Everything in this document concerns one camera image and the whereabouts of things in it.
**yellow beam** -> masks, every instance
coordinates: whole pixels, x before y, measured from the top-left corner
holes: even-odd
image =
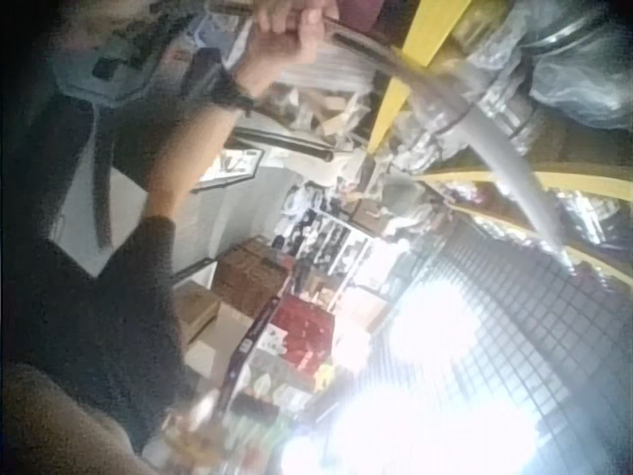
[[[421,66],[428,66],[464,14],[471,0],[420,0],[408,30],[403,54]],[[376,151],[408,97],[408,87],[392,79],[376,117],[367,150]]]
[[[470,206],[449,205],[449,207],[455,211],[459,211],[473,217],[481,217],[501,227],[514,228],[526,233],[532,238],[538,238],[538,234],[536,234],[534,230],[517,220],[508,219],[487,211],[477,210]],[[622,262],[615,262],[612,258],[589,249],[579,242],[570,242],[569,245],[565,246],[565,249],[569,254],[575,256],[579,260],[583,260],[591,264],[593,267],[599,267],[604,274],[621,280],[633,289],[633,269],[631,269],[631,266]]]
[[[633,168],[592,163],[542,163],[534,173],[545,188],[578,190],[633,203]],[[417,175],[417,180],[433,185],[445,181],[495,181],[484,168],[452,168]]]

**wrist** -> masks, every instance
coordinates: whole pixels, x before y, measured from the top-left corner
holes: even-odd
[[[261,96],[281,74],[281,68],[260,58],[243,58],[230,71],[235,83],[253,99]]]

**tiled wall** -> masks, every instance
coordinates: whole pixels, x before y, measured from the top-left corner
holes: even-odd
[[[387,326],[348,396],[387,382],[417,388],[431,411],[502,398],[536,423],[538,450],[524,473],[625,473],[633,426],[630,294],[579,280],[549,255],[468,224],[417,288],[435,281],[459,288],[478,320],[472,348],[431,381],[394,357]]]

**black watch strap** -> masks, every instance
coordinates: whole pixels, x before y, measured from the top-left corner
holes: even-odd
[[[224,67],[206,96],[214,104],[226,109],[241,109],[250,113],[255,107],[254,99],[239,87]]]

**framed picture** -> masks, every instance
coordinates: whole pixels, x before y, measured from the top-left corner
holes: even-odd
[[[227,145],[219,159],[210,166],[193,192],[222,188],[255,177],[264,150],[240,142]]]

